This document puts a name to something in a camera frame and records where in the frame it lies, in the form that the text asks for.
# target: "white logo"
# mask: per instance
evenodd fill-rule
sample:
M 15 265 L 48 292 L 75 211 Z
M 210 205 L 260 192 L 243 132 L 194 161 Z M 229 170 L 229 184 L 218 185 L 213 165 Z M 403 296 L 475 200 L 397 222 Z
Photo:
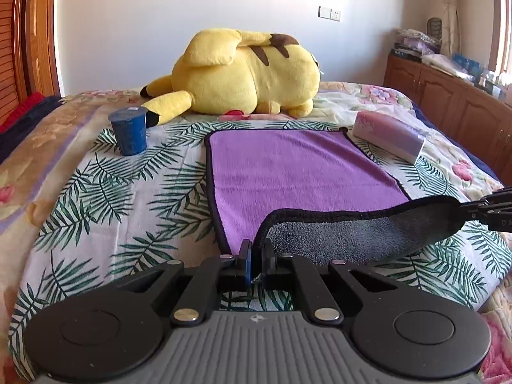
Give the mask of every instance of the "white logo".
M 265 320 L 265 318 L 262 315 L 253 315 L 253 316 L 251 316 L 251 320 L 253 322 L 259 323 L 262 320 Z

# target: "pikachu plush toy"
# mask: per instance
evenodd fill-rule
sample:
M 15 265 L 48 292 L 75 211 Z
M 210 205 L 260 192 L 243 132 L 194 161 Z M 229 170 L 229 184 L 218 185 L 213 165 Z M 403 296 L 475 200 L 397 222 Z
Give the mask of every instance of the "pikachu plush toy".
M 187 110 L 231 110 L 304 117 L 313 109 L 320 71 L 314 56 L 291 36 L 212 28 L 196 34 L 172 73 L 145 86 L 147 126 Z

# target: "black ear tip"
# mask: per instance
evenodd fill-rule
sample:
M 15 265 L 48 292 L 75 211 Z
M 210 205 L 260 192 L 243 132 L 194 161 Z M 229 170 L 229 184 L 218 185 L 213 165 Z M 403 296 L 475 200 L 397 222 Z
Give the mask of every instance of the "black ear tip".
M 148 86 L 147 85 L 141 89 L 140 96 L 143 98 L 151 98 L 148 94 Z
M 146 128 L 154 127 L 158 124 L 158 121 L 160 120 L 160 114 L 157 114 L 153 111 L 148 111 L 146 113 Z

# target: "window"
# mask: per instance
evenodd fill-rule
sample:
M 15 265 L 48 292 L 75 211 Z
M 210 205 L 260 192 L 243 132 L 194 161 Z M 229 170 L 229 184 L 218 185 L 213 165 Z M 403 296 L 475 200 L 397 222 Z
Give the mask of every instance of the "window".
M 512 72 L 512 0 L 494 0 L 494 29 L 492 32 L 489 69 L 497 73 Z

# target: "wall switch plate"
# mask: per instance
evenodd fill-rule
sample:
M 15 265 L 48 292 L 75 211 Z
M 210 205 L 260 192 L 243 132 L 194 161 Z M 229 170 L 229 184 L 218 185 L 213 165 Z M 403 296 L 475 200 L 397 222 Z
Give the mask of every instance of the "wall switch plate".
M 319 7 L 318 8 L 318 16 L 322 17 L 324 19 L 330 19 L 331 12 L 332 12 L 332 10 L 329 7 Z
M 331 20 L 340 21 L 340 11 L 339 10 L 331 10 Z

